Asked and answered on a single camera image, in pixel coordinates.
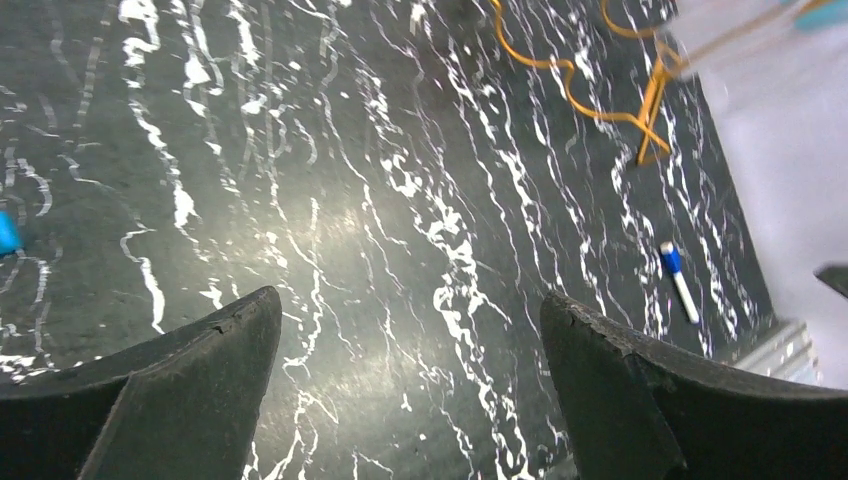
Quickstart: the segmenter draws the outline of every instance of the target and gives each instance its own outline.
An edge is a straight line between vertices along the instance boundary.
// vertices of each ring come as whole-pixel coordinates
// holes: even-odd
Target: blue marker cap
[[[680,273],[680,254],[677,253],[677,249],[674,248],[674,244],[671,242],[663,243],[660,245],[660,253],[662,254],[665,268],[667,268],[672,275]]]
[[[23,242],[18,235],[18,226],[6,212],[0,211],[0,255],[13,253],[23,248]]]

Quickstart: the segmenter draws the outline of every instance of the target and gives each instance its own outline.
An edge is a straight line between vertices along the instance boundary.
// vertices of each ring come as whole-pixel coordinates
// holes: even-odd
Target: black marble surface
[[[625,3],[623,24],[671,14]],[[507,8],[520,50],[576,59],[578,97],[638,109],[652,47],[596,3]],[[669,88],[676,153],[634,170],[638,132],[577,114],[491,22],[486,0],[0,3],[0,201],[27,247],[0,260],[0,372],[270,284],[286,322],[246,479],[527,479],[567,455],[547,290],[706,356],[768,318],[699,88]]]

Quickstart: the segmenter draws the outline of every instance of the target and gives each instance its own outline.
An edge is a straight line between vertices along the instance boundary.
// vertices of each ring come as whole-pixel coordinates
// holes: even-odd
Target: orange wire
[[[514,58],[519,63],[523,63],[528,67],[533,68],[565,68],[565,78],[563,81],[565,96],[568,99],[568,102],[574,107],[575,110],[586,115],[590,118],[595,118],[602,121],[607,122],[628,122],[636,126],[639,130],[641,130],[646,136],[648,136],[651,140],[653,140],[663,151],[666,153],[671,152],[671,147],[669,147],[668,143],[665,140],[659,137],[652,129],[648,128],[643,122],[640,122],[635,115],[630,113],[618,113],[618,112],[600,112],[597,110],[592,110],[578,102],[574,95],[571,93],[571,80],[574,78],[574,73],[576,68],[574,66],[574,62],[567,59],[558,59],[558,60],[536,60],[534,58],[525,57],[524,55],[518,53],[509,42],[506,40],[503,32],[503,7],[501,6],[500,0],[491,0],[492,5],[495,7],[495,35],[498,38],[498,42],[500,42],[501,47],[509,53],[509,55]],[[650,35],[653,35],[654,31],[652,29],[645,30],[628,30],[622,27],[619,27],[612,23],[607,14],[607,4],[609,0],[601,0],[601,11],[604,16],[604,21],[614,32],[624,35],[629,38],[644,38],[644,36],[648,36],[648,31],[650,31]]]

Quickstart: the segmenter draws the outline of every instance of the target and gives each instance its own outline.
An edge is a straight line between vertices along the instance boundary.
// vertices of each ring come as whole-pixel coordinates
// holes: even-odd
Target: orange wire stand
[[[507,42],[506,37],[504,36],[503,7],[501,6],[500,0],[491,0],[491,2],[495,7],[495,35],[498,38],[498,42],[500,42],[501,46],[512,58],[533,68],[565,68],[566,73],[563,82],[565,96],[575,110],[587,117],[601,121],[630,123],[642,131],[644,136],[642,137],[642,142],[639,145],[639,151],[636,155],[636,165],[645,165],[671,154],[671,147],[668,142],[660,138],[660,136],[654,131],[654,123],[656,122],[657,114],[659,113],[660,104],[662,103],[663,94],[665,93],[665,87],[673,77],[666,69],[659,56],[654,62],[654,66],[651,71],[651,78],[643,92],[644,98],[642,101],[642,108],[639,109],[638,115],[626,112],[601,112],[592,110],[578,102],[571,93],[571,80],[574,78],[575,72],[574,62],[567,59],[536,60],[518,53],[512,48],[509,42]],[[601,13],[603,14],[604,22],[611,31],[623,37],[633,39],[649,38],[654,36],[654,29],[652,28],[631,30],[619,27],[613,23],[607,14],[608,3],[609,0],[601,0]],[[648,156],[648,149],[652,142],[662,151],[661,154]]]

